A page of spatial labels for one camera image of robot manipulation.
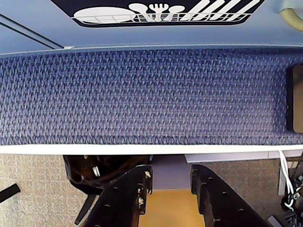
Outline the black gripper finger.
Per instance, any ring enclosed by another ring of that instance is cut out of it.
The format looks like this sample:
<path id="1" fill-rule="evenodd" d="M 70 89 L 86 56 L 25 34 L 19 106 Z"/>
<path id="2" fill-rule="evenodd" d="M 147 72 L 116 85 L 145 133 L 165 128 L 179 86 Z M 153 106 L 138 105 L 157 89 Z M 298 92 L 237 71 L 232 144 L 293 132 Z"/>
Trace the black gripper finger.
<path id="1" fill-rule="evenodd" d="M 99 196 L 84 227 L 137 227 L 152 194 L 151 165 L 136 166 L 114 180 Z"/>
<path id="2" fill-rule="evenodd" d="M 206 227 L 268 227 L 269 224 L 223 179 L 204 165 L 191 166 L 191 192 Z"/>

